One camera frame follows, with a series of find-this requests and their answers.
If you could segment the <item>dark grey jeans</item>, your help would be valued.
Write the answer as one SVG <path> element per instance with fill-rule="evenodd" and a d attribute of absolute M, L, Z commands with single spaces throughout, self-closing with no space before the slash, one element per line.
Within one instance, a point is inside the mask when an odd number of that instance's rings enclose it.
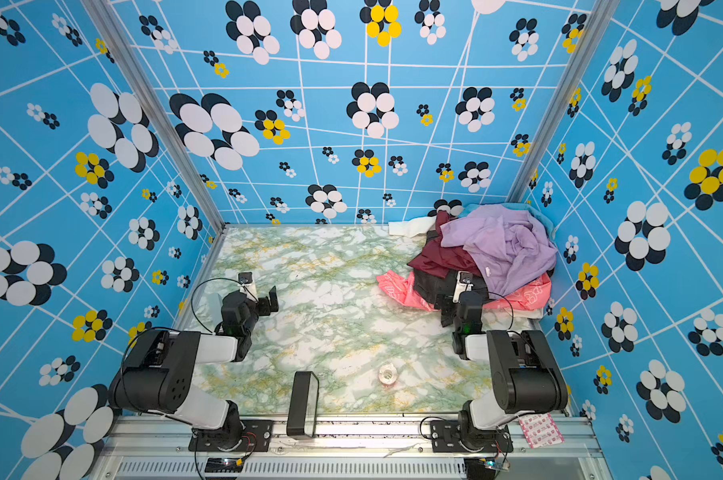
<path fill-rule="evenodd" d="M 481 298 L 481 304 L 491 302 L 489 300 L 489 288 L 481 275 L 473 275 L 467 271 L 449 270 L 445 278 L 431 273 L 414 269 L 415 280 L 413 290 L 437 310 L 443 310 L 451 304 L 459 303 L 461 292 L 457 291 L 460 285 L 469 285 L 469 290 L 477 293 Z"/>

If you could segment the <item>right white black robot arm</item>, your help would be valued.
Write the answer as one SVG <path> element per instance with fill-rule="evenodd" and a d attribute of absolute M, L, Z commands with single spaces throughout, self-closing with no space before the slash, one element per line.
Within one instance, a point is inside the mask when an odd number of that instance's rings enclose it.
<path fill-rule="evenodd" d="M 567 407 L 567 385 L 539 330 L 483 330 L 483 298 L 459 294 L 453 316 L 453 351 L 459 358 L 489 365 L 491 391 L 463 404 L 459 441 L 469 451 L 501 448 L 507 426 L 519 418 Z"/>

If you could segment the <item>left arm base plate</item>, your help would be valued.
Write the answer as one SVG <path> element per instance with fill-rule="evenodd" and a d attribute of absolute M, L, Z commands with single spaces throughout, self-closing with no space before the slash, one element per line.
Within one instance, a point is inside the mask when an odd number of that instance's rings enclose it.
<path fill-rule="evenodd" d="M 273 437 L 275 422 L 267 419 L 245 419 L 217 430 L 192 429 L 191 452 L 227 453 L 266 452 Z"/>

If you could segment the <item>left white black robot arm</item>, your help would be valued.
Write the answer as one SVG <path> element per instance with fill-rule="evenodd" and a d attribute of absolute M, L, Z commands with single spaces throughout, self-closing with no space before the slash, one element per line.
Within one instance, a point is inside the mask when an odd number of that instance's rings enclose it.
<path fill-rule="evenodd" d="M 213 333 L 159 327 L 139 333 L 112 381 L 110 403 L 189 426 L 191 452 L 267 451 L 273 422 L 243 420 L 235 402 L 201 390 L 193 377 L 199 365 L 244 361 L 259 319 L 279 309 L 276 288 L 258 299 L 240 288 L 221 300 L 221 321 Z"/>

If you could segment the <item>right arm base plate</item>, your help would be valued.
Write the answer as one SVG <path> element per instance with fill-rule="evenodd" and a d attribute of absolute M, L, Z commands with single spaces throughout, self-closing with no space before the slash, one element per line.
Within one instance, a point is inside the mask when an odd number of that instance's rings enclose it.
<path fill-rule="evenodd" d="M 479 430 L 469 423 L 459 420 L 435 418 L 429 420 L 429 432 L 425 434 L 431 441 L 435 453 L 481 453 L 501 455 L 513 452 L 513 440 L 509 428 Z"/>

